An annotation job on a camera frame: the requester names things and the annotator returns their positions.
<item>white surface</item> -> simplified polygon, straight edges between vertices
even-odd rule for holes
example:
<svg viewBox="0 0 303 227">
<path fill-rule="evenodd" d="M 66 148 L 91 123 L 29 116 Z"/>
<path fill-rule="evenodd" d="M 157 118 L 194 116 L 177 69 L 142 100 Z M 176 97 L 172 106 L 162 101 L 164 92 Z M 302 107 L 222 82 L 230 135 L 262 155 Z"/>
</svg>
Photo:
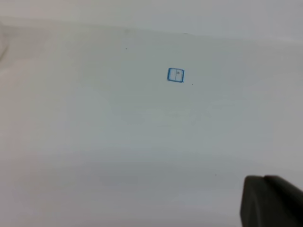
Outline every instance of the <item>white surface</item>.
<svg viewBox="0 0 303 227">
<path fill-rule="evenodd" d="M 0 0 L 0 15 L 218 37 L 303 39 L 301 0 Z"/>
<path fill-rule="evenodd" d="M 0 20 L 2 227 L 234 227 L 246 175 L 303 186 L 302 46 Z"/>
</svg>

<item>black object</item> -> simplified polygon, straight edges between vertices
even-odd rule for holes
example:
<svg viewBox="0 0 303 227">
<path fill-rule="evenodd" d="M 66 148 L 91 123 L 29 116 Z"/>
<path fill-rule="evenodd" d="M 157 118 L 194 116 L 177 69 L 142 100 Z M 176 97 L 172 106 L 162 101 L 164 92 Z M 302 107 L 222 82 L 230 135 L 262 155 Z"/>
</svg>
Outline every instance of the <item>black object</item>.
<svg viewBox="0 0 303 227">
<path fill-rule="evenodd" d="M 303 227 L 303 192 L 279 176 L 247 176 L 243 227 Z"/>
</svg>

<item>blue marker drawing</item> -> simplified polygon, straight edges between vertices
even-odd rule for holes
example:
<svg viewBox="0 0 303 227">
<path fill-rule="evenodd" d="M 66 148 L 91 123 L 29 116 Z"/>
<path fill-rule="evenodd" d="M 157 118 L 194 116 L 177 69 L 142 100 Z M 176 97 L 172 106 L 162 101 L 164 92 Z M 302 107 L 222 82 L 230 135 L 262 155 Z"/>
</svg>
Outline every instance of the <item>blue marker drawing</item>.
<svg viewBox="0 0 303 227">
<path fill-rule="evenodd" d="M 169 68 L 169 72 L 167 74 L 167 80 L 177 83 L 184 82 L 184 70 Z"/>
</svg>

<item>black plastic object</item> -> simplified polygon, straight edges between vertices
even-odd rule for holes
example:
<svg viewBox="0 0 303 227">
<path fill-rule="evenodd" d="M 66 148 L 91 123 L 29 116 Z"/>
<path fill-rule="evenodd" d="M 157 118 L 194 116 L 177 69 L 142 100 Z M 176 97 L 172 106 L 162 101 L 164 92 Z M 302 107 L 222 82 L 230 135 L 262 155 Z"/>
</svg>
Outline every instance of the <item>black plastic object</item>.
<svg viewBox="0 0 303 227">
<path fill-rule="evenodd" d="M 243 227 L 303 227 L 303 192 L 279 176 L 247 176 Z"/>
</svg>

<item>small blue square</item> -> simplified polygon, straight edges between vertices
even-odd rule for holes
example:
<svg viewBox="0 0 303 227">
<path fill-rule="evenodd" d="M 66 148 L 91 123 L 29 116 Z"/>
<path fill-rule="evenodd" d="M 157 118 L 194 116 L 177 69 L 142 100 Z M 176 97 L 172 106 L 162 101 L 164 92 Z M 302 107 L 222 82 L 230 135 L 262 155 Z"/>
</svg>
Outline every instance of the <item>small blue square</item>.
<svg viewBox="0 0 303 227">
<path fill-rule="evenodd" d="M 169 68 L 169 72 L 167 74 L 167 80 L 177 83 L 184 82 L 184 70 L 176 69 L 176 68 Z"/>
</svg>

